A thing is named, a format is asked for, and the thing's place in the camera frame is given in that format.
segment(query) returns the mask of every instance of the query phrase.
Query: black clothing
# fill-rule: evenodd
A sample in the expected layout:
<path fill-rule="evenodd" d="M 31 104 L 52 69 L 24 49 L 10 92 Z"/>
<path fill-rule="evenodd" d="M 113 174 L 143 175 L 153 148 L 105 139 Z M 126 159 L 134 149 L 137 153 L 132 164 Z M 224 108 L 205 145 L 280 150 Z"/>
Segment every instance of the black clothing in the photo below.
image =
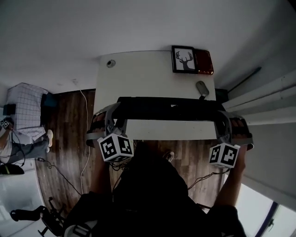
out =
<path fill-rule="evenodd" d="M 187 185 L 171 163 L 155 157 L 143 143 L 137 145 L 113 196 L 82 195 L 64 229 L 90 220 L 98 220 L 92 236 L 125 232 L 246 236 L 235 207 L 214 206 L 206 214 L 188 197 Z"/>

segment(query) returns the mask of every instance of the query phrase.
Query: black pipe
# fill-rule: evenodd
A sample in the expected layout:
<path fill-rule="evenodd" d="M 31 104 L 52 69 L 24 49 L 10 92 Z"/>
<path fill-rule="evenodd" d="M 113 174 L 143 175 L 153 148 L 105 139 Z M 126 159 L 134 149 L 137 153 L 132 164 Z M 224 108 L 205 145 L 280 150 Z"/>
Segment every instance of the black pipe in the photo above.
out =
<path fill-rule="evenodd" d="M 247 76 L 245 79 L 243 79 L 239 84 L 231 88 L 227 93 L 231 92 L 235 88 L 237 88 L 240 84 L 244 83 L 246 80 L 248 80 L 251 76 L 254 76 L 256 73 L 258 73 L 261 70 L 261 67 L 256 68 L 249 76 Z"/>
<path fill-rule="evenodd" d="M 279 206 L 278 203 L 276 203 L 276 202 L 272 203 L 272 205 L 269 209 L 269 212 L 268 212 L 263 224 L 261 225 L 259 231 L 255 235 L 255 237 L 261 237 L 263 235 L 263 233 L 266 231 L 266 229 L 269 227 L 269 223 L 271 222 L 272 218 L 274 217 L 274 214 L 276 213 L 278 206 Z"/>

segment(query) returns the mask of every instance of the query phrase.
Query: small object on table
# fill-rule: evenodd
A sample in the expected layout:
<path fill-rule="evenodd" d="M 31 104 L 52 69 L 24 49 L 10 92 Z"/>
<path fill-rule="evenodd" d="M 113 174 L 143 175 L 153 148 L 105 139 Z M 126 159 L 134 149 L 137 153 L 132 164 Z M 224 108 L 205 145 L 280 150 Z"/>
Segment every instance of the small object on table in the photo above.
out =
<path fill-rule="evenodd" d="M 197 62 L 197 73 L 213 75 L 214 69 L 210 56 L 210 52 L 207 50 L 194 50 L 194 55 Z"/>
<path fill-rule="evenodd" d="M 196 88 L 200 92 L 200 97 L 199 97 L 200 100 L 204 100 L 204 98 L 209 95 L 209 90 L 207 89 L 203 81 L 198 81 L 196 83 Z"/>

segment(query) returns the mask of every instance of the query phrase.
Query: white tabletop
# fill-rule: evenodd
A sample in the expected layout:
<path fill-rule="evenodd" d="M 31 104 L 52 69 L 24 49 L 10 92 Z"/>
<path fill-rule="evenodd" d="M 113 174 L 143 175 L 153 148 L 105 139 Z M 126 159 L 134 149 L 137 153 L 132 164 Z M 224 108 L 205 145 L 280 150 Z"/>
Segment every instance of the white tabletop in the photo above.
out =
<path fill-rule="evenodd" d="M 115 60 L 113 68 L 106 66 Z M 213 76 L 172 72 L 168 51 L 141 51 L 105 55 L 100 58 L 94 112 L 114 104 L 121 96 L 171 97 L 198 99 L 195 87 L 203 81 L 216 100 Z M 216 139 L 213 122 L 128 120 L 126 134 L 137 140 Z"/>

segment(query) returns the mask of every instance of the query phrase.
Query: deer antler picture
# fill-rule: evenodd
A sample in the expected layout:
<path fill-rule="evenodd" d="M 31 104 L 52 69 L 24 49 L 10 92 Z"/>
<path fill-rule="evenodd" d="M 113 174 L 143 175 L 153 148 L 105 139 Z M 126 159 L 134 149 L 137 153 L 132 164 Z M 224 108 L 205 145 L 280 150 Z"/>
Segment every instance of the deer antler picture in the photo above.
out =
<path fill-rule="evenodd" d="M 180 58 L 180 51 L 176 52 L 176 59 L 178 59 L 179 62 L 183 64 L 183 69 L 184 70 L 194 71 L 194 69 L 189 68 L 188 65 L 187 65 L 187 63 L 189 61 L 192 61 L 193 60 L 193 56 L 192 56 L 192 54 L 190 52 L 187 52 L 187 53 L 189 55 L 189 59 L 187 59 L 187 57 L 185 57 L 186 60 L 183 60 L 183 58 Z"/>

